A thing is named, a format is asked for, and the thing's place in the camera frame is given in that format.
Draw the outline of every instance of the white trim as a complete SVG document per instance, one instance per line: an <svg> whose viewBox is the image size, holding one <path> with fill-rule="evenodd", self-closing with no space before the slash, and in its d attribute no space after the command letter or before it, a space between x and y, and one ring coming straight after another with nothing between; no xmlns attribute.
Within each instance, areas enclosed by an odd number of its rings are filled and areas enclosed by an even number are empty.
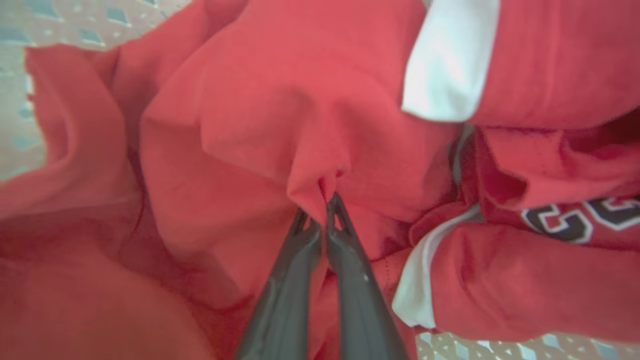
<svg viewBox="0 0 640 360"><path fill-rule="evenodd" d="M433 0L404 76L402 109L464 122L477 111L493 52L500 0Z"/></svg>
<svg viewBox="0 0 640 360"><path fill-rule="evenodd" d="M431 289L431 264L439 244L456 226L471 222L486 222L476 204L464 214L448 220L425 235L411 251L391 308L407 325L436 327Z"/></svg>

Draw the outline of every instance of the clothing pile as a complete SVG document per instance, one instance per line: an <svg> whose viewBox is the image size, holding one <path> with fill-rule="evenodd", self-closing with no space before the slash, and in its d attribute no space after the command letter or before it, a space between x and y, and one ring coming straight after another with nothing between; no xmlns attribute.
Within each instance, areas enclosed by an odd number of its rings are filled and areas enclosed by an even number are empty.
<svg viewBox="0 0 640 360"><path fill-rule="evenodd" d="M640 1L195 0L30 49L44 167L0 184L0 357L231 359L339 192L417 331L640 341ZM326 257L310 359L340 357Z"/></svg>

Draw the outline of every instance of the white stripe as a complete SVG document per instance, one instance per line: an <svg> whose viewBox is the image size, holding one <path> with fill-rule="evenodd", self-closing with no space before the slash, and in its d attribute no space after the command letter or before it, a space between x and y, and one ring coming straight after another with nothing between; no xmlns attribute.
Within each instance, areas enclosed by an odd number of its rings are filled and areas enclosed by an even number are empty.
<svg viewBox="0 0 640 360"><path fill-rule="evenodd" d="M500 0L433 0L404 77L402 109L418 117L464 122L486 82Z"/></svg>
<svg viewBox="0 0 640 360"><path fill-rule="evenodd" d="M404 264L391 308L409 326L436 327L431 292L431 264L439 244L456 226L486 222L476 204L464 214L438 225L411 251Z"/></svg>

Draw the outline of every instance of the red cloth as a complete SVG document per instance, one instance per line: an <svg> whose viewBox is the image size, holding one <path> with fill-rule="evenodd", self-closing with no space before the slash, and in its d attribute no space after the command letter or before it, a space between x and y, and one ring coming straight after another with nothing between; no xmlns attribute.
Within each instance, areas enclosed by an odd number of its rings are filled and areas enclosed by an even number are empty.
<svg viewBox="0 0 640 360"><path fill-rule="evenodd" d="M483 137L476 133L463 152L458 200L411 231L418 241L478 202L486 219L457 225L435 252L429 271L437 329L478 340L525 341L560 331L640 341L640 197L557 204L557 213L541 220L537 211L553 209L496 206L486 191L496 180L477 176L492 166L478 145ZM603 211L605 202L620 210Z"/></svg>
<svg viewBox="0 0 640 360"><path fill-rule="evenodd" d="M500 2L483 97L469 120L479 131L463 162L463 195L411 230L415 244L477 201L488 222L459 225L435 253L439 330L479 340L563 331L640 341L640 225L612 230L582 202L633 204L640 194L638 12L636 0ZM589 242L558 241L525 223L523 210L549 204L584 214Z"/></svg>
<svg viewBox="0 0 640 360"><path fill-rule="evenodd" d="M399 108L423 18L201 0L107 53L29 50L49 157L0 188L2 358L231 358L296 208L324 223L335 190L391 296L452 194L459 127ZM311 358L338 358L337 311L325 260Z"/></svg>

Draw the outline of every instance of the red fabric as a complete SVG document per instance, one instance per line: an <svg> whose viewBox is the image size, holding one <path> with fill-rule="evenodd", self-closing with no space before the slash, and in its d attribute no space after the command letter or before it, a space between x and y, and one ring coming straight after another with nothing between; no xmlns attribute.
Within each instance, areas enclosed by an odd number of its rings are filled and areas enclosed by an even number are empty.
<svg viewBox="0 0 640 360"><path fill-rule="evenodd" d="M200 0L107 53L29 50L49 157L0 187L0 357L229 359L296 208L324 222L335 190L391 296L452 193L459 128L399 109L423 18ZM310 358L338 357L336 292L324 260Z"/></svg>
<svg viewBox="0 0 640 360"><path fill-rule="evenodd" d="M585 129L638 107L635 0L501 1L484 126Z"/></svg>
<svg viewBox="0 0 640 360"><path fill-rule="evenodd" d="M613 230L583 202L638 204L630 198L640 193L638 11L635 0L501 2L460 197L410 233L417 243L478 201L488 222L459 225L435 253L438 330L479 340L562 331L640 341L640 225ZM523 211L549 204L583 214L593 226L587 243L527 224Z"/></svg>
<svg viewBox="0 0 640 360"><path fill-rule="evenodd" d="M482 138L476 133L476 141ZM478 201L487 221L458 225L438 246L430 268L438 330L479 340L524 341L560 331L640 341L640 199L612 202L635 204L632 221L618 230L599 222L585 202L558 204L562 215L579 211L593 226L582 245L561 241L529 225L523 211L489 199L495 180L477 177L486 166L483 150L467 144L458 200L412 228L415 242ZM547 218L549 227L560 221Z"/></svg>
<svg viewBox="0 0 640 360"><path fill-rule="evenodd" d="M630 142L640 114L598 127L640 104L638 12L636 0L501 2L469 120L484 127L479 146L495 158L479 169L494 202L524 209L637 192L640 145Z"/></svg>

